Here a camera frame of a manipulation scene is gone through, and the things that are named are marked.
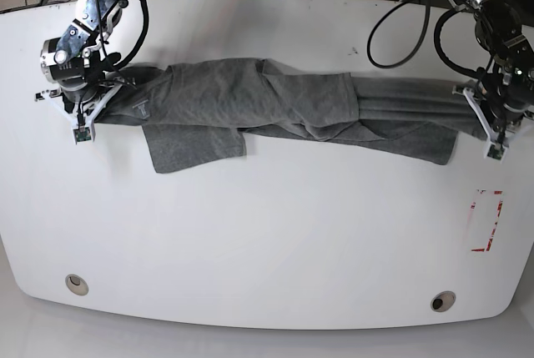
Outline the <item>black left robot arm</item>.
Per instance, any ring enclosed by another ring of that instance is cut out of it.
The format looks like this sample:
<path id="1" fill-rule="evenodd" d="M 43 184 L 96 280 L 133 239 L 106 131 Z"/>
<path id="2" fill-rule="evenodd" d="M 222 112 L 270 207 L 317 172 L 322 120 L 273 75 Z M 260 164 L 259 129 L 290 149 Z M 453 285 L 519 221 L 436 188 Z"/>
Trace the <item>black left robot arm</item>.
<path id="1" fill-rule="evenodd" d="M 532 119 L 533 48 L 522 32 L 521 16 L 511 0 L 450 0 L 434 30 L 434 46 L 441 61 L 453 71 L 472 78 L 456 88 L 476 113 L 488 143 L 488 155 L 500 158 L 518 137 L 524 118 Z M 476 21 L 475 36 L 490 54 L 484 68 L 471 70 L 453 63 L 441 46 L 441 30 L 460 12 L 470 12 Z"/>

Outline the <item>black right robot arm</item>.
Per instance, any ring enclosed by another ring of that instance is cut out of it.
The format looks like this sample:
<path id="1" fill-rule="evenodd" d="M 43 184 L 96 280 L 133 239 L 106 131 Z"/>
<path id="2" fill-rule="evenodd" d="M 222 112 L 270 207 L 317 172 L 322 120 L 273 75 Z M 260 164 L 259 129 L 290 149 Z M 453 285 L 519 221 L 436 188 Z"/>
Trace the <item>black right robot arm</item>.
<path id="1" fill-rule="evenodd" d="M 126 57 L 108 53 L 108 39 L 117 27 L 128 0 L 78 0 L 73 21 L 59 38 L 43 45 L 40 66 L 47 80 L 56 85 L 35 97 L 55 104 L 66 118 L 75 141 L 94 138 L 94 121 L 108 101 L 121 89 L 133 88 L 134 81 L 121 74 L 139 52 L 149 30 L 146 0 L 139 0 L 143 26 L 137 42 Z"/>

